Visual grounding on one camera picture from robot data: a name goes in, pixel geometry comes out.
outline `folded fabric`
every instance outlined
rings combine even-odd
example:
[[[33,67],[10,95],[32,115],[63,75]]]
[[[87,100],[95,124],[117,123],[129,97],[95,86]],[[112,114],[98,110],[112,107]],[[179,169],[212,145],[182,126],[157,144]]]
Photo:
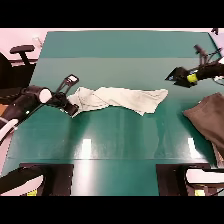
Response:
[[[143,116],[144,113],[154,113],[167,94],[166,89],[143,91],[101,87],[94,91],[80,87],[75,94],[68,96],[68,100],[79,106],[74,116],[82,111],[99,110],[108,106],[126,107]]]
[[[221,93],[207,96],[197,106],[183,113],[212,142],[217,162],[221,162],[219,156],[224,158],[224,96]]]

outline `white wall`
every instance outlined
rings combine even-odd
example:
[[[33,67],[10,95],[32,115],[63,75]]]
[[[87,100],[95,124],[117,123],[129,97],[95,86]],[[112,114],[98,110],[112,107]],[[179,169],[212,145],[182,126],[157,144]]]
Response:
[[[0,28],[0,52],[8,59],[20,59],[18,54],[12,55],[10,49],[15,46],[33,44],[32,38],[39,36],[44,42],[48,31],[80,31],[80,30],[163,30],[163,31],[193,31],[210,32],[212,28]],[[29,58],[38,58],[41,49],[35,48],[34,52],[27,53]]]

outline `teal tabletop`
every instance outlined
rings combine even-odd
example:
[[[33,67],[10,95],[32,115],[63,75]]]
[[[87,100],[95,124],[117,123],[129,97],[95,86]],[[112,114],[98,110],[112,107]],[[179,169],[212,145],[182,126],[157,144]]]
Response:
[[[208,33],[48,33],[31,84],[54,91],[64,77],[74,74],[80,82],[69,94],[80,86],[169,93],[154,114],[143,117],[108,107],[70,118],[43,107],[15,132],[3,175],[21,162],[73,163],[72,195],[158,195],[155,164],[215,165],[210,142],[182,112],[205,96],[223,92],[223,87],[204,80],[188,89],[164,80],[175,67],[198,65],[195,44],[207,52],[216,49]]]

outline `chair armrest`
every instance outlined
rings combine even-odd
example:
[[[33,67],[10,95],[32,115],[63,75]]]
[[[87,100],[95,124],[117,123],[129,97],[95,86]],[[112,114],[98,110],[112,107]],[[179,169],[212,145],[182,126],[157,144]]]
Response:
[[[32,52],[34,51],[34,46],[33,45],[21,45],[17,47],[13,47],[10,50],[10,54],[17,54],[17,53],[25,53],[25,52]]]

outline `yellow-green tape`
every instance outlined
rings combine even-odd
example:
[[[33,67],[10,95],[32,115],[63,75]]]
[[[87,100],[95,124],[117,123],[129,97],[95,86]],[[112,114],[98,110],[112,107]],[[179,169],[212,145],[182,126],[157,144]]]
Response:
[[[196,74],[188,75],[187,80],[189,82],[197,82],[198,81]]]

